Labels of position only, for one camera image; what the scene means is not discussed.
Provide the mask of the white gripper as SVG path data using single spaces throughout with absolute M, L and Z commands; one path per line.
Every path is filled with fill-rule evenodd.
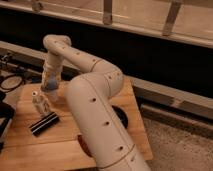
M 61 81 L 61 72 L 62 67 L 60 65 L 54 66 L 48 63 L 45 63 L 43 66 L 42 72 L 42 87 L 45 88 L 47 81 L 51 78 L 55 78 L 59 87 L 59 83 Z

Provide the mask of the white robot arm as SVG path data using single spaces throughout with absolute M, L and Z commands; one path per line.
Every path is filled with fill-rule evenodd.
M 124 75 L 119 67 L 71 46 L 64 35 L 43 39 L 47 57 L 42 73 L 43 92 L 59 88 L 62 63 L 81 70 L 70 80 L 66 99 L 99 171 L 151 171 L 109 99 L 120 92 Z

